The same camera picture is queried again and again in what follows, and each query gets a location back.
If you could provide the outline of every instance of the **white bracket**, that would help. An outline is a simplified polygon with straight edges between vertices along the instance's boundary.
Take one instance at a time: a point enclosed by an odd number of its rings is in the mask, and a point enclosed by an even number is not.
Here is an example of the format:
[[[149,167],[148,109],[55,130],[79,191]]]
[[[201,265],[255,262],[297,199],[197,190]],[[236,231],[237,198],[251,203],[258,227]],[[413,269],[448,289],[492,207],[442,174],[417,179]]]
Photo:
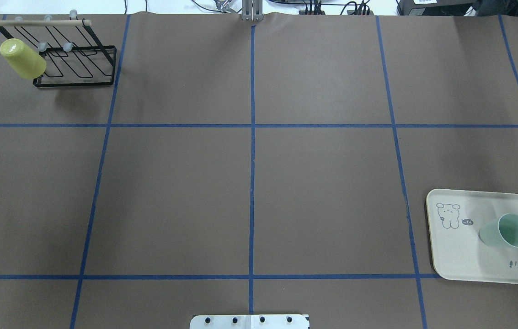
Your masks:
[[[310,317],[303,314],[257,314],[195,316],[190,329],[309,329]]]
[[[243,21],[262,21],[263,0],[242,0],[240,17]]]

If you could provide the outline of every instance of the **green cup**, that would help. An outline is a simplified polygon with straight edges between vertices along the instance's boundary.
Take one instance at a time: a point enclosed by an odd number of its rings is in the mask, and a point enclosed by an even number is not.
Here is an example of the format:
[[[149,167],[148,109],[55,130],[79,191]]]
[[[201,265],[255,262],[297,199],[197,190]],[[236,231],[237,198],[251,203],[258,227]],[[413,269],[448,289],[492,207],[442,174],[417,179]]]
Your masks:
[[[495,248],[518,248],[518,215],[505,214],[485,223],[478,232],[480,240]]]

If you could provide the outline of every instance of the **white tray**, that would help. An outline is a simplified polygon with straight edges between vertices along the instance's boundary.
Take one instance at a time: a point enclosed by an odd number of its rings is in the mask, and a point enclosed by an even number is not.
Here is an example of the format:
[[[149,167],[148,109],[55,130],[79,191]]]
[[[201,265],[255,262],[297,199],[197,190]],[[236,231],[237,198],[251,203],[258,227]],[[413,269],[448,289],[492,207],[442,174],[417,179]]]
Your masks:
[[[426,207],[434,268],[441,277],[518,283],[518,248],[493,248],[478,237],[483,223],[518,215],[518,194],[436,189],[428,193]]]

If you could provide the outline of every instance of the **bear drawing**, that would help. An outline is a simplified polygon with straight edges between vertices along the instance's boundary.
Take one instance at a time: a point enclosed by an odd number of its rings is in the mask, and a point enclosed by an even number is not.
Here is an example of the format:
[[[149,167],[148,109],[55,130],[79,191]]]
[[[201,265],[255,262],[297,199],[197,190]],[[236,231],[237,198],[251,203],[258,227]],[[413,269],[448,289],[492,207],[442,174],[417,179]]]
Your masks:
[[[438,215],[440,215],[442,226],[444,228],[457,229],[460,225],[458,221],[458,217],[460,216],[460,205],[439,203],[436,204],[436,206],[438,207]]]

